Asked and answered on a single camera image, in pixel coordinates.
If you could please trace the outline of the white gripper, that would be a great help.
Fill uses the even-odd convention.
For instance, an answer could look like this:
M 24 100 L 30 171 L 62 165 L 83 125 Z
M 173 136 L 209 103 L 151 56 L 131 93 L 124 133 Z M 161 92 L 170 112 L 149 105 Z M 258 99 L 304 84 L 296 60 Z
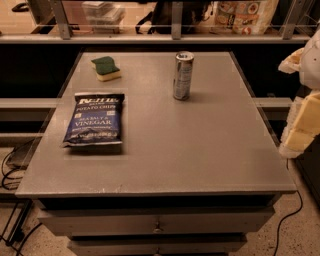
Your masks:
M 286 57 L 278 70 L 292 74 L 299 72 L 300 83 L 312 90 L 320 90 L 320 30 L 305 45 Z M 279 153 L 284 158 L 296 158 L 320 134 L 320 91 L 312 91 L 305 98 L 296 97 L 291 104 L 287 125 L 281 136 Z

